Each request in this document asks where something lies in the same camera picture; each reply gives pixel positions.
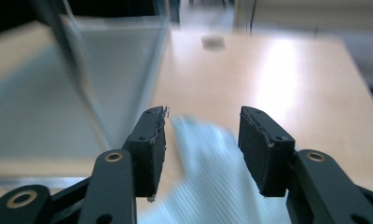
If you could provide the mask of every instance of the light blue towel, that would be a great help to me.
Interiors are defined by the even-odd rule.
[[[231,131],[173,119],[185,179],[139,223],[291,223],[285,198],[264,198]]]

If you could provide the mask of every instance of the wooden table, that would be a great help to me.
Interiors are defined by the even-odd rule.
[[[171,117],[210,120],[235,135],[241,106],[257,107],[300,148],[331,155],[355,184],[373,190],[373,98],[341,41],[219,34],[225,47],[204,49],[202,38],[210,36],[170,33],[152,106],[169,106]],[[159,200],[183,178],[170,122],[166,134]],[[143,201],[139,211],[149,206]]]

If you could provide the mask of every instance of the light wood tabletop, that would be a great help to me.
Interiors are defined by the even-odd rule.
[[[373,98],[336,38],[173,30],[151,105],[169,106],[171,117],[212,121],[235,136],[241,106],[256,107],[294,136],[300,148],[329,154],[355,184],[373,190]],[[166,134],[159,199],[183,178],[169,120]],[[138,200],[139,211],[149,206],[143,201]]]

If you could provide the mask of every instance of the fabric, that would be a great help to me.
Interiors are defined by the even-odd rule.
[[[291,223],[285,198],[264,198],[231,131],[173,119],[185,179],[139,223]]]

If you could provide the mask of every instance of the floor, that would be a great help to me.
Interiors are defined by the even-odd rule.
[[[225,0],[181,0],[180,28],[210,31],[233,32],[234,7]],[[373,31],[301,29],[255,22],[252,33],[270,33],[275,35],[303,35],[316,38],[320,35],[336,35],[343,39],[367,86],[373,89]]]

